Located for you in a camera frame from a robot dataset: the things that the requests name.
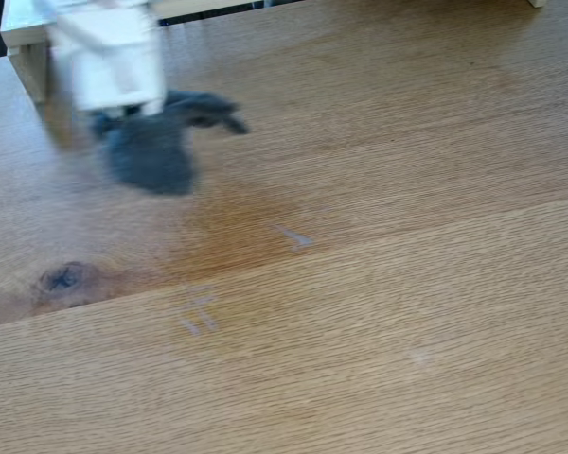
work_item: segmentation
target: table surface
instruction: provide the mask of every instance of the table surface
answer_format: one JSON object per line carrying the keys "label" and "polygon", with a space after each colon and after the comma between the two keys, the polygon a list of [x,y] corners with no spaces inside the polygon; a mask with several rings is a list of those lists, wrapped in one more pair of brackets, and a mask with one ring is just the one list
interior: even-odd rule
{"label": "table surface", "polygon": [[253,128],[182,199],[0,60],[0,454],[568,454],[568,0],[163,33]]}

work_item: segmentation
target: wooden block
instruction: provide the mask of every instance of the wooden block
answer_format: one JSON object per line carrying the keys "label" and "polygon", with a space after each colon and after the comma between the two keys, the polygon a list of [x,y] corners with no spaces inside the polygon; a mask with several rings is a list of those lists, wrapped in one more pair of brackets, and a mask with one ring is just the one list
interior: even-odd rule
{"label": "wooden block", "polygon": [[34,102],[44,102],[46,100],[46,43],[12,47],[9,49],[9,60],[29,97]]}
{"label": "wooden block", "polygon": [[70,41],[78,49],[72,55],[72,86],[79,110],[162,105],[160,39],[145,8],[66,14],[57,25],[74,37]]}

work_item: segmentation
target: wooden table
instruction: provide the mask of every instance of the wooden table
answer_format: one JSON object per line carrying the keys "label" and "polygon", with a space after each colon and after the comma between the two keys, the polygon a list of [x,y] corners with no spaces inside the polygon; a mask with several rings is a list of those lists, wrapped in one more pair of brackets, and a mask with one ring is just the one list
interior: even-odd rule
{"label": "wooden table", "polygon": [[[528,0],[543,7],[547,0]],[[162,19],[249,3],[249,0],[157,0],[151,2]],[[34,0],[6,0],[1,26],[9,48],[9,58],[27,94],[34,102],[46,98],[47,34],[46,19],[34,8]]]}
{"label": "wooden table", "polygon": [[568,454],[568,0],[164,37],[254,129],[196,134],[193,198],[0,60],[0,454]]}

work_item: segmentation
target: gray cloth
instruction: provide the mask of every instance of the gray cloth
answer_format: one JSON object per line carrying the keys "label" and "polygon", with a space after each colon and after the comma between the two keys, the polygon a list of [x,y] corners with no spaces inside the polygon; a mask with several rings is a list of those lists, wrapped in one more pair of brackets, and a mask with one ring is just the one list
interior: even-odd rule
{"label": "gray cloth", "polygon": [[234,116],[237,108],[207,92],[169,92],[161,113],[144,116],[132,109],[123,118],[98,113],[93,129],[105,139],[105,162],[117,181],[152,194],[185,195],[195,177],[187,130],[223,124],[244,134],[246,126]]}

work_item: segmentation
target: blurry object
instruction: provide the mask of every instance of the blurry object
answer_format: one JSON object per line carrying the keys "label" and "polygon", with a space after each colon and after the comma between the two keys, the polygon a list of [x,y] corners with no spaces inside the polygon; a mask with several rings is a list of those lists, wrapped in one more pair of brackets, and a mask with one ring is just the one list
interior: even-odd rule
{"label": "blurry object", "polygon": [[71,61],[78,109],[115,116],[127,106],[141,106],[143,114],[161,111],[166,88],[156,21],[146,5],[43,0],[41,6],[52,20],[47,29],[58,55]]}
{"label": "blurry object", "polygon": [[[6,1],[1,33],[9,49],[9,58],[29,96],[34,102],[44,102],[46,95],[47,35],[50,34],[51,40],[60,39],[57,36],[59,32],[55,31],[55,26],[51,27],[52,29],[48,33],[46,29],[50,27],[50,23],[54,21],[56,16],[59,15],[62,18],[62,23],[67,22],[67,19],[63,20],[63,17],[66,17],[74,10],[79,11],[79,8],[87,8],[86,6],[93,4],[93,2],[72,0],[69,4],[64,2],[58,5],[57,2],[60,0]],[[139,8],[149,17],[152,16],[153,12],[156,15],[156,19],[161,19],[164,23],[164,20],[169,18],[229,8],[248,4],[249,2],[246,0],[158,0],[155,3],[147,4],[138,0],[120,0],[119,2],[99,0],[98,3],[99,5],[97,3],[94,4],[95,7],[99,6],[104,9],[108,9],[113,5],[131,9]],[[88,43],[88,38],[86,35],[83,40]],[[128,58],[129,56],[125,55],[120,61],[125,61]],[[139,67],[142,67],[143,60],[144,58],[135,55],[134,61]],[[160,103],[156,101],[156,103],[150,105],[149,110],[151,111],[157,105],[160,105]]]}
{"label": "blurry object", "polygon": [[186,129],[224,125],[231,132],[248,132],[235,117],[238,106],[207,92],[169,92],[164,111],[151,116],[133,113],[113,119],[95,116],[95,134],[105,139],[105,158],[121,183],[158,195],[191,193],[194,171]]}

